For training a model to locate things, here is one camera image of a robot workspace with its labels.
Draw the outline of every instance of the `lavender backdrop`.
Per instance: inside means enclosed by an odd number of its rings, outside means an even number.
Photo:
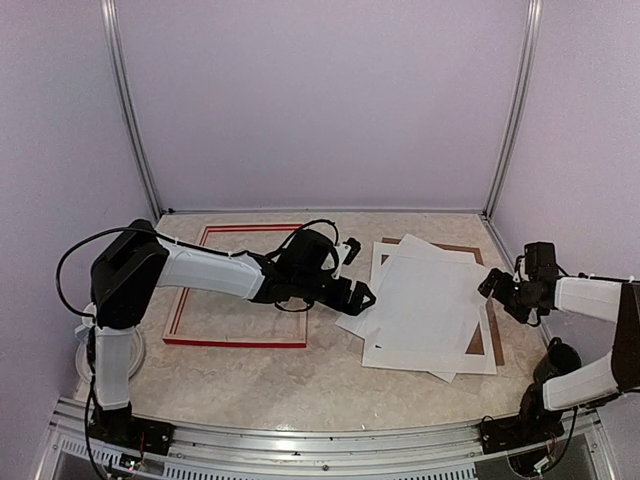
[[[483,207],[526,0],[120,2],[176,209]]]
[[[495,222],[510,254],[554,241],[569,272],[640,276],[640,4],[545,2],[527,108]],[[615,327],[556,315],[592,361]],[[638,478],[640,395],[601,410],[622,478]]]
[[[56,297],[56,262],[87,234],[148,211],[98,3],[2,2],[0,45],[0,476],[19,480],[77,378],[78,320]],[[66,269],[76,305],[88,301],[88,253]]]

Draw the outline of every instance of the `red rectangular frame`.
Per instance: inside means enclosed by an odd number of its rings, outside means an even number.
[[[203,227],[198,245],[204,246],[212,233],[244,233],[244,232],[292,232],[301,227],[299,223],[268,223],[268,224],[239,224],[239,225],[207,225]],[[236,347],[236,348],[305,348],[307,346],[307,312],[300,314],[300,338],[274,339],[271,342],[258,342],[243,339],[242,341],[206,340],[189,338],[178,334],[182,311],[189,296],[189,288],[182,288],[176,295],[176,300],[169,312],[162,340],[170,345],[189,345],[201,347]]]

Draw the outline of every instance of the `metal frame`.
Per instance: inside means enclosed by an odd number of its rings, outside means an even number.
[[[118,27],[118,11],[116,8],[116,0],[100,0],[102,5],[102,16],[104,21],[104,28],[107,35],[107,44],[111,56],[112,68],[115,76],[116,87],[118,96],[120,98],[120,104],[123,111],[123,116],[129,135],[129,140],[134,153],[134,160],[136,162],[136,168],[140,175],[140,179],[145,191],[147,202],[153,218],[158,221],[164,213],[223,213],[234,212],[241,213],[248,211],[246,209],[221,209],[221,210],[173,210],[165,209],[160,200],[158,189],[153,180],[153,174],[145,154],[140,130],[138,127],[138,121],[136,119],[135,111],[133,108],[133,101],[131,97],[131,91],[127,83],[127,73],[124,61],[124,53],[122,50],[122,42],[120,40],[120,30]],[[529,79],[533,68],[533,59],[535,54],[535,48],[538,41],[538,30],[540,26],[540,17],[542,12],[542,0],[529,0],[527,19],[525,23],[524,40],[522,44],[522,52],[520,55],[520,63],[518,67],[518,74],[516,77],[516,86],[511,102],[511,108],[509,111],[509,117],[507,121],[506,131],[502,140],[500,148],[500,156],[498,159],[498,165],[496,167],[493,179],[491,181],[491,187],[489,189],[489,195],[486,204],[482,211],[479,209],[383,209],[372,208],[364,209],[366,211],[401,211],[401,212],[443,212],[443,213],[482,213],[489,220],[495,213],[495,209],[502,193],[504,182],[506,180],[507,170],[509,163],[511,162],[511,156],[513,154],[513,148],[520,126],[520,121],[524,112],[524,105],[527,96],[527,89],[529,86]],[[296,209],[272,209],[265,211],[299,211]],[[327,209],[327,208],[315,208],[311,210],[318,211],[353,211],[353,208],[345,209]]]
[[[118,28],[118,11],[115,0],[101,0],[102,20],[107,35],[107,45],[111,57],[111,66],[116,81],[116,89],[122,107],[122,116],[125,121],[129,141],[133,150],[133,158],[136,162],[138,174],[144,188],[144,193],[151,209],[153,219],[157,222],[162,216],[163,208],[158,195],[158,189],[153,181],[153,175],[147,156],[142,146],[140,129],[133,108],[131,92],[127,83],[127,70],[125,68],[124,55],[122,52],[122,42],[120,41],[120,30]]]
[[[493,217],[500,194],[504,187],[507,177],[509,164],[513,155],[513,148],[516,143],[518,129],[524,113],[524,106],[527,99],[527,90],[529,88],[529,79],[533,69],[533,59],[535,56],[536,45],[538,43],[538,32],[540,29],[540,17],[542,15],[542,0],[529,0],[529,11],[527,14],[527,22],[525,27],[524,42],[522,44],[522,53],[520,55],[520,66],[518,76],[516,78],[516,88],[513,93],[511,102],[511,110],[509,119],[507,120],[507,130],[502,139],[500,147],[500,157],[498,165],[491,182],[489,197],[485,205],[484,214],[491,220]]]
[[[40,462],[31,478],[51,480],[61,454],[86,457],[84,405],[60,399],[41,448]],[[565,429],[571,415],[563,419]],[[379,480],[446,478],[445,472],[472,472],[475,463],[504,457],[483,455],[477,422],[362,432],[288,432],[208,427],[183,422],[176,425],[167,457],[145,455],[155,475],[145,478],[275,478],[317,477],[338,479],[358,476]],[[595,411],[578,416],[575,435],[584,434],[599,480],[615,480],[615,464]],[[530,446],[509,452],[527,451]],[[118,459],[124,449],[92,441],[94,456]]]

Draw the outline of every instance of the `black mount bracket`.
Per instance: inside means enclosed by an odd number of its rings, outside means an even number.
[[[98,407],[89,422],[91,438],[119,447],[167,456],[175,427],[167,422],[131,415],[131,405],[113,411]]]
[[[559,438],[564,435],[564,427],[561,422],[543,421],[526,438],[521,437],[522,427],[522,419],[519,415],[483,422],[479,427],[482,451],[485,455],[488,455],[505,450],[514,450],[551,440],[554,436]]]
[[[478,426],[485,454],[513,450],[564,434],[562,412],[544,409],[542,386],[532,383],[520,402],[520,413],[482,421]]]

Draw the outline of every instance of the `metal grille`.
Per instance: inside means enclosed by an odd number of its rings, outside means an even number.
[[[71,455],[75,455],[77,457],[83,457],[87,460],[89,459],[89,455],[87,454],[87,446],[84,442],[72,439],[72,438],[64,438],[62,440],[62,451],[66,453],[70,453]],[[91,446],[91,453],[93,453],[93,459],[96,463],[100,463],[102,465],[109,465],[111,462],[112,465],[118,465],[120,462],[120,453],[102,447],[94,447]]]
[[[272,480],[275,478],[271,475],[251,475],[234,474],[228,472],[216,472],[209,469],[200,469],[186,467],[183,465],[165,464],[164,478],[171,480]],[[287,477],[290,480],[301,480],[306,477],[292,476]],[[336,480],[338,477],[322,476],[323,480]],[[473,480],[477,479],[476,469],[473,464],[461,465],[457,467],[424,470],[412,472],[405,475],[371,475],[366,477],[367,480]]]

